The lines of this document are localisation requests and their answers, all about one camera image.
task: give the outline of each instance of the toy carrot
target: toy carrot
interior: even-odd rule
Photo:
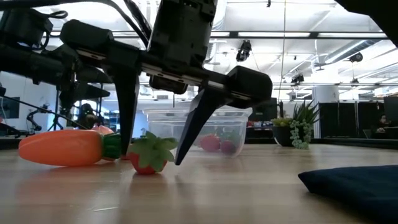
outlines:
[[[94,128],[92,128],[91,130],[95,130],[101,134],[111,134],[113,133],[112,129],[106,127],[106,126],[95,126]]]
[[[102,135],[92,130],[49,131],[24,138],[19,156],[28,161],[53,166],[87,166],[102,157],[118,159],[120,135]]]

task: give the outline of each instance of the fluorescent light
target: fluorescent light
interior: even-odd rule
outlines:
[[[229,32],[211,32],[211,37],[229,37]]]
[[[309,37],[309,32],[239,32],[239,37]]]
[[[210,40],[211,44],[226,44],[226,40]]]
[[[115,32],[113,31],[114,37],[138,37],[136,32]]]
[[[319,33],[318,37],[332,38],[386,38],[385,33],[361,32],[361,33]]]
[[[59,32],[59,31],[51,32],[51,35],[54,35],[54,36],[59,36],[60,34],[61,34],[61,32]]]

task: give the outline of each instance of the dark blue fabric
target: dark blue fabric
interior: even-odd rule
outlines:
[[[298,175],[307,189],[377,223],[398,223],[398,166],[344,167]]]

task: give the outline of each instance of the desk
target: desk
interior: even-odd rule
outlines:
[[[14,136],[0,136],[0,150],[1,149],[15,149],[25,136],[15,138]]]
[[[378,139],[398,139],[398,127],[385,127],[385,133],[373,133]]]
[[[134,175],[129,161],[57,168],[0,151],[0,217],[29,224],[354,224],[345,207],[308,193],[297,174],[396,164],[398,152],[311,145],[246,146],[235,159],[189,154],[162,175]]]

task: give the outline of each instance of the white pillar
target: white pillar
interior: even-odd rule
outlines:
[[[338,86],[315,86],[312,88],[314,105],[317,103],[336,103],[339,100],[340,93]],[[313,125],[314,138],[321,138],[320,121]]]

